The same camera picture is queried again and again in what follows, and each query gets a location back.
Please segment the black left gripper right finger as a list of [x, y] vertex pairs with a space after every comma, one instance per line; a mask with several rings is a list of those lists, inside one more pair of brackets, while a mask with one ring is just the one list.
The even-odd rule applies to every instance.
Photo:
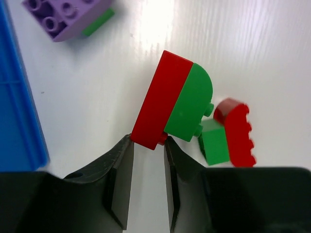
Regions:
[[209, 210], [203, 184], [203, 166], [169, 136], [164, 164], [171, 233], [207, 233]]

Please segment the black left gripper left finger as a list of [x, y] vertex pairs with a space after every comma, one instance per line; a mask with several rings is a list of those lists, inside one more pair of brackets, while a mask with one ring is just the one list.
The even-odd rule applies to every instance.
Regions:
[[78, 221], [87, 230], [126, 230], [134, 143], [125, 135], [111, 150], [64, 180], [74, 184]]

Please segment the red rectangular lego brick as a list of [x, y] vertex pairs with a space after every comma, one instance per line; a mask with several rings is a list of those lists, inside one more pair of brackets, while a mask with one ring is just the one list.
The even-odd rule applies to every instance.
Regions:
[[168, 137], [165, 126], [192, 65], [190, 60], [163, 51], [130, 135], [133, 142], [151, 150], [164, 145]]

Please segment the green half-round lego block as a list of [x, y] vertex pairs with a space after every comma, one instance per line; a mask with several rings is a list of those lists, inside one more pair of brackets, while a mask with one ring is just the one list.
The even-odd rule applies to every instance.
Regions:
[[211, 99], [213, 86], [210, 76], [199, 64], [194, 63], [172, 110], [164, 132], [191, 141], [200, 136], [203, 116], [210, 116], [213, 110]]

